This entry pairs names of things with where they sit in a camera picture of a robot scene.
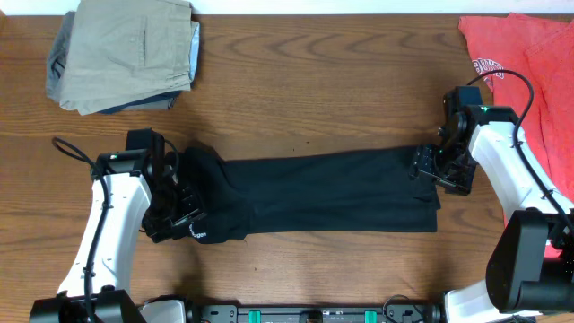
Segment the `black polo shirt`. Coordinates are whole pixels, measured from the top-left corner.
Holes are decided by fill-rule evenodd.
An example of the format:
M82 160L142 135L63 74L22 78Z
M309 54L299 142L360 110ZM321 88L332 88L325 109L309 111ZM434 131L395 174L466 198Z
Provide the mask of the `black polo shirt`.
M200 243L288 231L435 232L439 197L429 179L411 179L415 147L294 158L225 161L189 147L180 171L194 181L205 217Z

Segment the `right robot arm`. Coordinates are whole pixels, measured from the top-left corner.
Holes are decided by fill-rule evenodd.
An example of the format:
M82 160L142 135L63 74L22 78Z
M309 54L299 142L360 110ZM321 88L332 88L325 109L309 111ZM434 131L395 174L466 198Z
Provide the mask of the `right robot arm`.
M440 144L417 148L412 177L470 193L481 167L507 217L484 279L447 292L446 322L502 322L573 310L573 204L534 157L510 108L447 108Z

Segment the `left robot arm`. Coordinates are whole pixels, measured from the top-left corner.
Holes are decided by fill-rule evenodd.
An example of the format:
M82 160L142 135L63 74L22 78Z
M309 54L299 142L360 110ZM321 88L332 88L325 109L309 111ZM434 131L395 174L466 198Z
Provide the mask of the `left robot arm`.
M140 232L153 241L189 234L191 218L176 219L184 189L178 161L161 148L106 153L91 163L92 203L80 248L55 297L37 300L32 322L188 322L178 296L144 305L130 296L135 245Z

